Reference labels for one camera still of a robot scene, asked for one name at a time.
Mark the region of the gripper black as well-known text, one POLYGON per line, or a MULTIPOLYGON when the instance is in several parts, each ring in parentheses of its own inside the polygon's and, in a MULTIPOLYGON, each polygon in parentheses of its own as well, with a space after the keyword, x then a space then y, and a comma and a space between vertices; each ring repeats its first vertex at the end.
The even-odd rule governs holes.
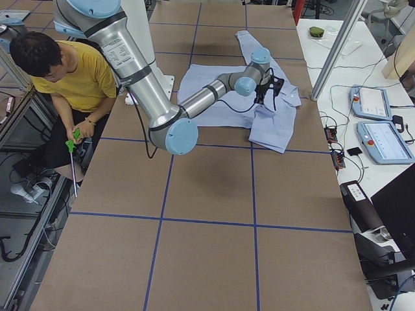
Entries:
POLYGON ((264 77, 255 89, 256 97, 264 97, 266 92, 270 89, 270 85, 273 83, 272 74, 268 74, 264 77))

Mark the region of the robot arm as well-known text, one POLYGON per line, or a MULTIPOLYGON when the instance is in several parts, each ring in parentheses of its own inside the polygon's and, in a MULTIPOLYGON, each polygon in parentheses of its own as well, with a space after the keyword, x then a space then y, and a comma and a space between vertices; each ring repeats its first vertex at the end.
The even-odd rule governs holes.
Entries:
POLYGON ((192 121, 229 91, 262 103, 274 77, 270 52, 260 47, 244 71, 219 75, 181 104, 170 102, 173 76, 164 75, 155 60, 144 1, 55 1, 55 25, 60 32, 96 43, 148 118, 152 144, 171 154, 186 154, 196 145, 192 121))

